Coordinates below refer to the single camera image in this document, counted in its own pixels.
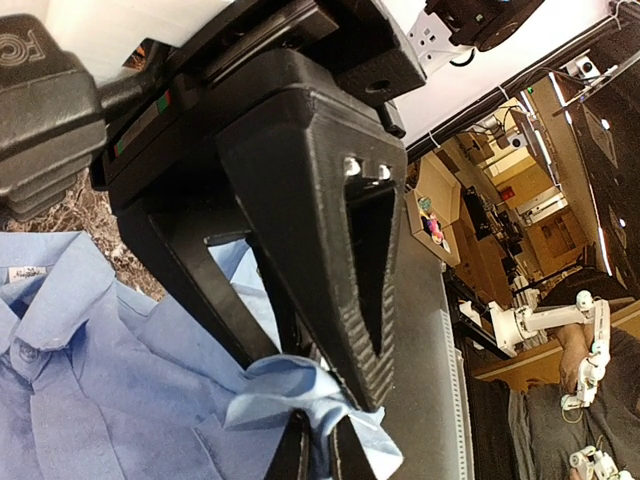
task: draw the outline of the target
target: gray shirt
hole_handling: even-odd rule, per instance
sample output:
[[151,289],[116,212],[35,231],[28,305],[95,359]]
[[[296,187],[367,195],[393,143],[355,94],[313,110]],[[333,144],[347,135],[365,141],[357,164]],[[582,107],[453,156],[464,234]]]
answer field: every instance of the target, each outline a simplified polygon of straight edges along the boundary
[[567,480],[569,457],[587,445],[611,455],[619,469],[640,478],[640,341],[617,329],[611,362],[593,405],[562,417],[559,385],[526,395],[513,392],[511,427],[521,479]]

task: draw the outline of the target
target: screw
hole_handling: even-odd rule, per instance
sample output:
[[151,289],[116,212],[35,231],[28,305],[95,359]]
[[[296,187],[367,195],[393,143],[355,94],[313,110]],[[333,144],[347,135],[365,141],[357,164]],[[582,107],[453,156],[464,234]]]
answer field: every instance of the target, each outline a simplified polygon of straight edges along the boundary
[[362,167],[358,161],[353,157],[347,157],[344,159],[344,174],[347,177],[355,177],[362,171]]
[[389,180],[391,178],[391,170],[386,165],[380,165],[378,168],[378,180]]

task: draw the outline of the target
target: blue shirt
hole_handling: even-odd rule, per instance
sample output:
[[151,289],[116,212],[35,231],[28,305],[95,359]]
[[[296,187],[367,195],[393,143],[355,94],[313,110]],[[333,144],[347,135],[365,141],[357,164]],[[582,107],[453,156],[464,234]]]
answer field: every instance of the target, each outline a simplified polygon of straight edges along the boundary
[[[212,255],[279,345],[247,244]],[[0,390],[0,479],[261,480],[293,409],[315,429],[315,478],[345,415],[379,478],[402,462],[382,416],[354,411],[318,364],[243,371],[171,297],[120,284],[84,233],[0,233]]]
[[242,370],[84,233],[0,234],[0,353],[2,479],[261,479],[282,434],[223,430]]

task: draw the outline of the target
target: shirt button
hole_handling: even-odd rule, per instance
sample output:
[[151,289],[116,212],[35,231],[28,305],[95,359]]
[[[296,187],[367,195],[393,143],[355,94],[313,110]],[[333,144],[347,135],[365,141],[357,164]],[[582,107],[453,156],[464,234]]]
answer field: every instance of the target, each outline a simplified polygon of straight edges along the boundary
[[38,358],[38,351],[29,345],[20,345],[20,358],[27,363],[33,363]]

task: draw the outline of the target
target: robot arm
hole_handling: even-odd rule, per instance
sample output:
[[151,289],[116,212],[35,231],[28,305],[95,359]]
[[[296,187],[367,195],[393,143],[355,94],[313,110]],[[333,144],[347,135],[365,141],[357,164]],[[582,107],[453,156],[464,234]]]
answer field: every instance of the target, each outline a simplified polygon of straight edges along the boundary
[[572,323],[593,324],[594,341],[591,353],[580,364],[578,388],[575,395],[562,398],[562,408],[572,410],[588,407],[595,399],[598,382],[604,378],[611,357],[609,303],[594,300],[587,291],[576,297],[576,304],[533,313],[531,308],[502,310],[496,303],[489,304],[491,319],[499,348],[511,357],[516,356],[515,346],[535,336],[539,330],[561,327]]
[[619,471],[613,459],[596,447],[585,447],[570,457],[571,466],[582,480],[633,480],[626,470]]

